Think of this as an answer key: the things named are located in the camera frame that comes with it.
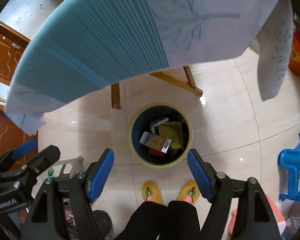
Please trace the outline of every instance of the knitted slipper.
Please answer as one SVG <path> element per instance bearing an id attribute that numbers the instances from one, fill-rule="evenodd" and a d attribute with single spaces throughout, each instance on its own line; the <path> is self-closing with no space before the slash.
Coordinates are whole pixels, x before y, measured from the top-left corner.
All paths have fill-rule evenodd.
<path id="1" fill-rule="evenodd" d="M 141 193 L 143 201 L 151 201 L 163 205 L 161 192 L 154 182 L 147 181 L 145 184 L 143 184 Z"/>
<path id="2" fill-rule="evenodd" d="M 189 180 L 180 190 L 177 201 L 186 201 L 194 205 L 200 196 L 200 191 L 194 180 Z"/>

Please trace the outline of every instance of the black pants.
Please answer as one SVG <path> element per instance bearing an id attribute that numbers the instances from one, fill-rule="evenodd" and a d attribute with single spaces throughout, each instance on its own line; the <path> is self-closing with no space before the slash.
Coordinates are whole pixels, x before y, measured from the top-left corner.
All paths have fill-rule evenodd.
<path id="1" fill-rule="evenodd" d="M 184 201 L 163 206 L 143 202 L 115 240 L 196 240 L 200 233 L 197 209 Z"/>

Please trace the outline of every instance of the pink plastic object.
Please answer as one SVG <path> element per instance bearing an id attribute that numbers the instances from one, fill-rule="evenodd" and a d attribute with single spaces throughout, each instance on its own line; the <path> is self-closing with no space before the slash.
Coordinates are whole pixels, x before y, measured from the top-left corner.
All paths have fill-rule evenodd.
<path id="1" fill-rule="evenodd" d="M 286 228 L 286 221 L 283 218 L 283 215 L 280 211 L 280 209 L 273 203 L 273 201 L 269 198 L 268 195 L 266 195 L 266 198 L 270 204 L 270 207 L 272 209 L 272 212 L 274 214 L 275 220 L 277 221 L 278 224 L 278 229 L 280 232 L 280 235 L 283 233 L 284 229 Z M 231 220 L 228 226 L 228 234 L 232 235 L 233 228 L 234 228 L 234 222 L 235 222 L 235 217 L 237 216 L 237 210 L 233 210 L 231 212 Z"/>

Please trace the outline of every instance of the person's leg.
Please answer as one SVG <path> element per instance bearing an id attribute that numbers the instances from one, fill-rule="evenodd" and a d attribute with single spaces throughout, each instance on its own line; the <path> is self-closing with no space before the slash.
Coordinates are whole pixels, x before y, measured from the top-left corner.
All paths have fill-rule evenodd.
<path id="1" fill-rule="evenodd" d="M 144 202 L 115 240 L 156 240 L 163 231 L 167 207 L 163 205 L 157 185 L 151 181 L 146 182 L 142 187 L 142 196 Z"/>
<path id="2" fill-rule="evenodd" d="M 167 221 L 159 240 L 196 240 L 200 233 L 197 209 L 193 204 L 200 196 L 196 183 L 188 181 L 176 201 L 171 201 Z"/>

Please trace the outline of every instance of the silver screw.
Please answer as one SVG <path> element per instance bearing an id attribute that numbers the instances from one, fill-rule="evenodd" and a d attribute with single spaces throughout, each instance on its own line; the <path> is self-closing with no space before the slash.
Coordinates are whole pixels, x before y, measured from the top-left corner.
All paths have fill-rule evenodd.
<path id="1" fill-rule="evenodd" d="M 80 172 L 77 174 L 77 178 L 78 178 L 78 179 L 83 179 L 85 176 L 86 176 L 86 173 L 83 172 L 83 171 L 80 171 Z"/>
<path id="2" fill-rule="evenodd" d="M 45 184 L 51 184 L 52 183 L 52 178 L 46 178 L 45 180 L 44 180 L 44 182 L 45 182 Z"/>
<path id="3" fill-rule="evenodd" d="M 226 177 L 226 175 L 222 171 L 219 171 L 219 172 L 217 172 L 217 177 L 219 179 L 224 179 Z"/>
<path id="4" fill-rule="evenodd" d="M 255 178 L 250 178 L 250 179 L 249 179 L 249 182 L 250 182 L 251 184 L 257 184 L 257 180 L 256 180 Z"/>
<path id="5" fill-rule="evenodd" d="M 16 181 L 16 182 L 13 184 L 13 186 L 14 186 L 15 188 L 20 187 L 20 182 L 19 182 L 19 181 Z"/>

